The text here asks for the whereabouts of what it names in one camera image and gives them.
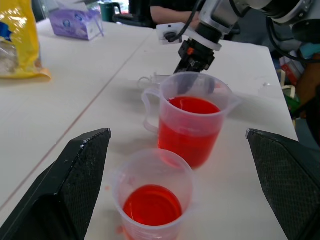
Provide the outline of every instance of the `measuring cup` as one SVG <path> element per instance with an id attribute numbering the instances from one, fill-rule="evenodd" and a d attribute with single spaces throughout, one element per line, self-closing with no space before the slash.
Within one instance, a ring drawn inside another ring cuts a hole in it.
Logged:
<path id="1" fill-rule="evenodd" d="M 160 98 L 158 127 L 148 121 L 151 113 L 148 94 Z M 192 113 L 169 102 L 169 99 L 180 96 L 209 101 L 220 111 L 211 114 Z M 206 162 L 227 114 L 241 102 L 225 83 L 198 72 L 174 74 L 163 81 L 159 89 L 146 89 L 141 98 L 146 108 L 143 125 L 148 131 L 158 134 L 158 147 L 178 154 L 192 168 L 198 168 Z"/>
<path id="2" fill-rule="evenodd" d="M 182 215 L 161 226 L 147 226 L 132 220 L 123 207 L 128 197 L 145 185 L 158 185 L 170 190 L 180 202 Z M 180 156 L 162 149 L 148 149 L 133 154 L 112 180 L 115 206 L 121 214 L 129 240 L 175 240 L 183 220 L 190 212 L 193 193 L 192 169 Z"/>

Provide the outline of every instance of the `tissue box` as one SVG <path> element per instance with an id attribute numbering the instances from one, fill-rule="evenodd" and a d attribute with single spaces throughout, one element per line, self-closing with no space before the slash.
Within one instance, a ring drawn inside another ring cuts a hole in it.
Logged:
<path id="1" fill-rule="evenodd" d="M 101 14 L 94 10 L 58 9 L 49 19 L 57 36 L 91 40 L 103 32 Z"/>

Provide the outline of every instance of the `measuring cup handle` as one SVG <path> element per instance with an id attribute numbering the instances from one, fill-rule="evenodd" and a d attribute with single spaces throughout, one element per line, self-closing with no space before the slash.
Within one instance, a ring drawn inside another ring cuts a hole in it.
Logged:
<path id="1" fill-rule="evenodd" d="M 144 103 L 145 110 L 146 110 L 145 119 L 143 121 L 143 126 L 148 131 L 157 134 L 159 128 L 156 127 L 156 126 L 151 125 L 148 122 L 148 117 L 150 116 L 150 113 L 151 113 L 151 105 L 150 105 L 150 101 L 149 101 L 149 98 L 148 98 L 148 94 L 151 94 L 151 95 L 154 95 L 154 96 L 160 98 L 160 92 L 156 88 L 148 88 L 148 89 L 144 90 L 144 92 L 141 95 L 141 99 L 142 99 L 142 101 Z"/>

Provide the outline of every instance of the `black cable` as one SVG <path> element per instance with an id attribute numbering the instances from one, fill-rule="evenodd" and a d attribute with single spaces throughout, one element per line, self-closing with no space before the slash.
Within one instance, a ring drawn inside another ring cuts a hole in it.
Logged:
<path id="1" fill-rule="evenodd" d="M 235 2 L 234 2 L 234 0 L 229 0 L 229 2 L 230 2 L 230 5 L 231 5 L 232 10 L 234 11 L 235 15 L 237 15 L 239 18 L 243 18 L 249 12 L 249 10 L 251 9 L 250 7 L 247 7 L 243 11 L 243 13 L 240 13 L 238 8 L 237 8 L 237 6 L 236 6 L 236 4 L 235 4 Z"/>
<path id="2" fill-rule="evenodd" d="M 275 37 L 275 39 L 278 40 L 279 42 L 285 42 L 285 41 L 290 41 L 290 40 L 294 39 L 293 37 L 289 37 L 289 38 L 279 37 L 278 33 L 276 32 L 275 24 L 273 21 L 270 24 L 270 29 L 271 29 L 271 32 L 272 32 L 273 36 Z"/>
<path id="3" fill-rule="evenodd" d="M 273 34 L 272 34 L 272 30 L 271 30 L 271 24 L 272 24 L 272 19 L 267 17 L 266 18 L 266 30 L 268 32 L 268 36 L 269 36 L 269 39 L 270 39 L 270 42 L 272 43 L 272 45 L 274 46 L 275 50 L 277 50 L 281 55 L 289 58 L 289 59 L 292 59 L 294 61 L 297 61 L 297 62 L 301 62 L 301 63 L 305 63 L 305 64 L 320 64 L 320 60 L 315 60 L 315 59 L 304 59 L 304 58 L 301 58 L 301 57 L 295 57 L 295 56 L 292 56 L 286 52 L 284 52 L 278 45 L 277 43 L 275 42 L 274 40 L 274 37 L 273 37 Z"/>
<path id="4" fill-rule="evenodd" d="M 199 6 L 202 4 L 202 1 L 203 0 L 197 0 L 196 1 L 188 21 L 186 21 L 185 25 L 183 26 L 181 31 L 176 36 L 167 39 L 169 43 L 173 43 L 174 41 L 177 41 L 178 39 L 180 39 L 185 34 L 185 32 L 188 29 L 190 23 L 192 22 L 194 16 L 196 15 L 196 12 L 198 11 Z"/>

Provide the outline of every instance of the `yellow object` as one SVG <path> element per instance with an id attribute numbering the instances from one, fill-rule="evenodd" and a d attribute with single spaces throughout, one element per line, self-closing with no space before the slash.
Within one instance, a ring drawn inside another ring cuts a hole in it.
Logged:
<path id="1" fill-rule="evenodd" d="M 31 0 L 0 1 L 0 78 L 50 77 L 40 61 Z"/>

